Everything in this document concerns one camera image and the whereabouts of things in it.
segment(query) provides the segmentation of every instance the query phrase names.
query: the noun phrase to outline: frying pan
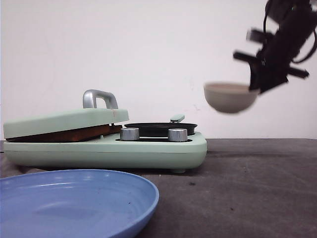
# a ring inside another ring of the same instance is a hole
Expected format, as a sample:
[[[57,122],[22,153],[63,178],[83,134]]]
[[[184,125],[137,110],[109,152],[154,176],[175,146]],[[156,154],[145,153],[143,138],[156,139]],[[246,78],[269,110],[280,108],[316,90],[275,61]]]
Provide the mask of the frying pan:
[[[170,122],[130,123],[124,126],[138,128],[141,137],[167,137],[169,129],[177,128],[187,129],[187,135],[195,134],[196,124],[179,123],[184,118],[184,115],[175,115]]]

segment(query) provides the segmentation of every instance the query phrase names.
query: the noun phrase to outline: toy stove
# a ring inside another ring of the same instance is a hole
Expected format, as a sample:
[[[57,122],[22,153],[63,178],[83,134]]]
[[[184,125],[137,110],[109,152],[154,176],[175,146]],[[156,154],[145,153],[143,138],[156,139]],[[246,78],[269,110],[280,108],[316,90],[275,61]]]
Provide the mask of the toy stove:
[[[96,98],[106,102],[97,108]],[[112,93],[88,90],[83,109],[4,124],[4,151],[18,165],[60,168],[156,168],[183,173],[205,159],[207,143],[195,124],[114,125],[129,120]]]

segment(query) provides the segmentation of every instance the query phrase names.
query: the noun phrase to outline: pan handle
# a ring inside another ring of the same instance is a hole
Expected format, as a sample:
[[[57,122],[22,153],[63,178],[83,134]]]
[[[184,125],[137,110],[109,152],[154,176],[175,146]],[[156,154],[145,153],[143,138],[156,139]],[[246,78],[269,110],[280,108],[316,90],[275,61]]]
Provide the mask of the pan handle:
[[[185,115],[184,114],[177,114],[177,115],[174,115],[170,118],[170,122],[171,123],[178,123],[178,122],[181,122],[182,120],[185,119]]]
[[[83,108],[97,108],[96,98],[105,101],[106,107],[109,109],[118,109],[117,100],[112,93],[90,89],[83,95]]]

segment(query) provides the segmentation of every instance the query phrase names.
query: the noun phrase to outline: stove knob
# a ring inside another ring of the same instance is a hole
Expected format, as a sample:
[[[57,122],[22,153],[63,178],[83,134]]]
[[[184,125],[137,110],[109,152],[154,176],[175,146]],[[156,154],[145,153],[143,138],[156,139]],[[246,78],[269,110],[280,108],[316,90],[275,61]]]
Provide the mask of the stove knob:
[[[140,139],[138,128],[121,128],[120,140],[134,141]]]
[[[187,141],[187,129],[169,129],[168,140],[172,142]]]

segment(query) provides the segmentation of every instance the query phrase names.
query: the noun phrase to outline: stove foot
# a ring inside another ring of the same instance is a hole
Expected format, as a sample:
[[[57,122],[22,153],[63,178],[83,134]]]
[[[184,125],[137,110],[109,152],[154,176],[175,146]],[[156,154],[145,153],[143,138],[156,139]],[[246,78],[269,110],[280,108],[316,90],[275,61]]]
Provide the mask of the stove foot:
[[[186,172],[186,170],[182,170],[182,169],[180,169],[180,170],[170,170],[172,173],[174,173],[174,174],[183,174],[183,173],[185,173]]]

